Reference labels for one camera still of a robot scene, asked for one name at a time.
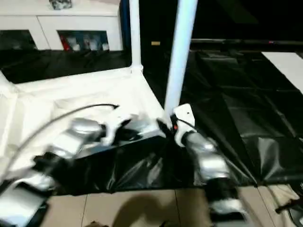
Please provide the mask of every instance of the tiled floor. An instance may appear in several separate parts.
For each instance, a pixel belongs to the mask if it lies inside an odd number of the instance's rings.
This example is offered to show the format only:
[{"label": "tiled floor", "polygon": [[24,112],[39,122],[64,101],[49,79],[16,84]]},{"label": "tiled floor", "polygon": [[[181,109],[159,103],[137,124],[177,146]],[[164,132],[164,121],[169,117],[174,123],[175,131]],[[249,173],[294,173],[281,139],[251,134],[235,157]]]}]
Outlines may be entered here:
[{"label": "tiled floor", "polygon": [[[287,189],[273,188],[283,202]],[[248,212],[256,227],[294,227],[287,216],[274,212],[268,189],[241,188]],[[110,227],[158,227],[170,221],[182,227],[209,227],[207,204],[199,189],[120,192],[78,197],[53,197],[51,209],[42,227],[84,227],[98,221]]]}]

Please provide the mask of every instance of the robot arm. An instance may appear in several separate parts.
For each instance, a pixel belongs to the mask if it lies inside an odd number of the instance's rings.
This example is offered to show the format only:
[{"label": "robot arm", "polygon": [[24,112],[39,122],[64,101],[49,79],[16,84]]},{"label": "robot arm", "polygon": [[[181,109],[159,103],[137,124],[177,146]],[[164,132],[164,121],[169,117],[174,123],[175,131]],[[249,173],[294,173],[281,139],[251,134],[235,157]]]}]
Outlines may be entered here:
[{"label": "robot arm", "polygon": [[252,226],[224,157],[210,139],[193,129],[195,118],[190,105],[177,107],[174,114],[178,129],[175,141],[179,146],[186,147],[195,168],[199,170],[200,180],[205,182],[204,190],[212,222],[219,227]]},{"label": "robot arm", "polygon": [[[180,147],[186,147],[199,170],[200,180],[205,182],[205,195],[215,226],[251,226],[225,159],[210,139],[193,128],[195,118],[190,105],[179,106],[174,113],[175,141]],[[70,128],[61,133],[42,156],[35,158],[36,164],[0,195],[0,227],[38,227],[56,185],[64,185],[62,171],[72,166],[83,146],[94,141],[110,146],[117,130],[132,117],[127,109],[119,107],[103,124],[83,118],[72,121]]]},{"label": "robot arm", "polygon": [[132,117],[127,109],[118,107],[103,124],[84,118],[74,119],[45,153],[34,159],[36,164],[0,195],[0,227],[38,227],[53,190],[58,184],[64,185],[62,171],[72,166],[83,146],[95,141],[110,146],[116,131]]}]

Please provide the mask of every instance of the black plastic sheet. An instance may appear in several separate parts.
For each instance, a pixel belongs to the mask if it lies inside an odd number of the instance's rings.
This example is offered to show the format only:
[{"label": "black plastic sheet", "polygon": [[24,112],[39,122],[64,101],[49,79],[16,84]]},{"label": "black plastic sheet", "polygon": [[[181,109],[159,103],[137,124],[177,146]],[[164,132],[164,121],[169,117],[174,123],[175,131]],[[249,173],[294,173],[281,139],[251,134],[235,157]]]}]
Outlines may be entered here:
[{"label": "black plastic sheet", "polygon": [[[169,52],[149,51],[144,76],[164,104]],[[0,54],[14,83],[129,65],[129,54],[15,52]],[[216,140],[238,185],[303,181],[303,96],[261,53],[190,52],[181,103]],[[186,150],[156,137],[76,161],[61,193],[188,188],[195,169]]]}]

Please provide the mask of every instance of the white table surface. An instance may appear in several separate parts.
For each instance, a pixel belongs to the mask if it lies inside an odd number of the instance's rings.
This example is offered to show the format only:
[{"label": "white table surface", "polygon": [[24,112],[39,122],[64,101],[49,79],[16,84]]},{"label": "white table surface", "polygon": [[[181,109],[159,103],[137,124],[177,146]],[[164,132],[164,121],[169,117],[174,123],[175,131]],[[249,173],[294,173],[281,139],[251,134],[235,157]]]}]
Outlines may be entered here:
[{"label": "white table surface", "polygon": [[294,52],[262,52],[303,93],[303,59]]}]

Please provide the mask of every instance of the white cabinet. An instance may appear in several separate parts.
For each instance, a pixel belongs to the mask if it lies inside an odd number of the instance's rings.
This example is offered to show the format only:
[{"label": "white cabinet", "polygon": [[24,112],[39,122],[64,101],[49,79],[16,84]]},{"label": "white cabinet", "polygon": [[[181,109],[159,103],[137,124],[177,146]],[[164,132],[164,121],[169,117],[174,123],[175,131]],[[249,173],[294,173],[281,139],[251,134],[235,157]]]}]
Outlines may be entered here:
[{"label": "white cabinet", "polygon": [[0,16],[0,31],[29,31],[37,49],[50,48],[35,16]]},{"label": "white cabinet", "polygon": [[38,16],[39,22],[52,50],[63,50],[58,31],[104,31],[109,50],[122,50],[119,17],[103,16]]},{"label": "white cabinet", "polygon": [[28,30],[39,50],[63,50],[62,31],[99,32],[111,51],[122,50],[120,0],[72,3],[70,9],[54,10],[48,0],[0,0],[0,30]]}]

